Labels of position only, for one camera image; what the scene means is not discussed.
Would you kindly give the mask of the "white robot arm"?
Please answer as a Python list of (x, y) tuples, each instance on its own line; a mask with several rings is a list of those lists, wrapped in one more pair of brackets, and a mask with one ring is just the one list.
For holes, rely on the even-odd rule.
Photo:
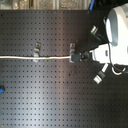
[(105, 20), (106, 36), (96, 26), (91, 34), (101, 41), (92, 50), (70, 54), (72, 62), (85, 61), (91, 58), (100, 64), (110, 64), (116, 75), (128, 73), (128, 3), (112, 8)]

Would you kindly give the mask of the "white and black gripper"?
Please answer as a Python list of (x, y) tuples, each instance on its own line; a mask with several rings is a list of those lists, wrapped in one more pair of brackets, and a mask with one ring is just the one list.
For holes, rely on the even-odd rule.
[[(90, 51), (86, 51), (85, 55), (88, 58), (91, 58), (93, 61), (97, 61), (99, 63), (109, 63), (109, 48), (108, 45), (99, 45), (97, 48), (92, 49)], [(72, 62), (81, 62), (85, 59), (85, 55), (83, 53), (72, 54), (71, 61)]]

